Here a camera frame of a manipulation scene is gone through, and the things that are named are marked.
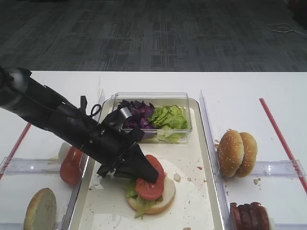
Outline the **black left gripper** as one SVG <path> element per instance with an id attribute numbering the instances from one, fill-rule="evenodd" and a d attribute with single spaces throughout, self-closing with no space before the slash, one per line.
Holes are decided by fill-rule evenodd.
<path id="1" fill-rule="evenodd" d="M 73 119 L 71 144 L 101 164 L 97 174 L 105 177 L 142 178 L 155 183 L 159 172 L 144 156 L 138 143 L 144 136 L 139 128 L 129 133 L 104 127 L 90 118 Z"/>

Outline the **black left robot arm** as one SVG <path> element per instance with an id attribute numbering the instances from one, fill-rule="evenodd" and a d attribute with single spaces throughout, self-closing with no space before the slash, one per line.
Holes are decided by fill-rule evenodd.
<path id="1" fill-rule="evenodd" d="M 101 164 L 98 174 L 116 172 L 120 176 L 149 179 L 150 165 L 138 142 L 144 132 L 134 128 L 125 133 L 119 128 L 131 117 L 128 105 L 119 108 L 99 123 L 92 112 L 86 114 L 86 99 L 77 108 L 66 98 L 31 78 L 23 68 L 0 69 L 0 106 L 32 125 L 50 131 Z"/>

